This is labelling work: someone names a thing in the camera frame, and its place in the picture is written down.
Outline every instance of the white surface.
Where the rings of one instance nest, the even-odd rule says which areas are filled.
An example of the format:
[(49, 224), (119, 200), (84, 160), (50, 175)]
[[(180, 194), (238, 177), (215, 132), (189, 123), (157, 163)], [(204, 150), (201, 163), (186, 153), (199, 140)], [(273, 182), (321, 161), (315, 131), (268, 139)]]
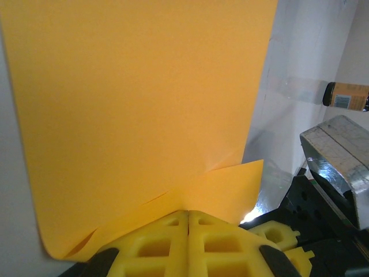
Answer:
[(56, 277), (72, 265), (52, 260), (40, 242), (1, 41), (0, 218), (1, 277)]
[[(302, 164), (299, 134), (323, 118), (321, 84), (336, 75), (355, 7), (279, 1), (244, 155), (244, 162), (265, 159), (260, 200), (267, 210)], [(51, 260), (40, 243), (2, 52), (0, 46), (0, 276), (57, 276), (71, 264)]]
[[(369, 1), (360, 0), (352, 21), (345, 50), (336, 75), (336, 82), (369, 85)], [(369, 130), (369, 112), (360, 113), (328, 107), (324, 120), (346, 115)]]
[(357, 1), (280, 0), (243, 162), (264, 159), (261, 192), (246, 219), (275, 209), (304, 161), (301, 132), (322, 122)]

